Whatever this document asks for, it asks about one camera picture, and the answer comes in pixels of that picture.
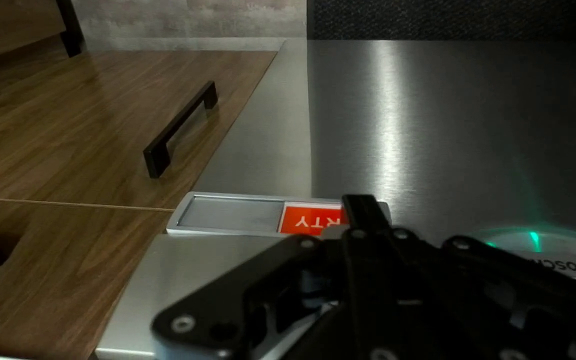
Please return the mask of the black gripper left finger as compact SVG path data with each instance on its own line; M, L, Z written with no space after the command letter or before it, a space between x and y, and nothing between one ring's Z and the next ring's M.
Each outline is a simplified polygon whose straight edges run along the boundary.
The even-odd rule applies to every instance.
M153 322L161 360L399 360L395 275L417 240L376 198L346 194L341 236L292 234Z

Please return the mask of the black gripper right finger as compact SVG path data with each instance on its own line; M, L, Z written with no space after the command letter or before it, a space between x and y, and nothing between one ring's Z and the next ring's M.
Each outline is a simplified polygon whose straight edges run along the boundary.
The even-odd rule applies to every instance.
M576 360L576 279L469 236L427 247L420 273L474 357Z

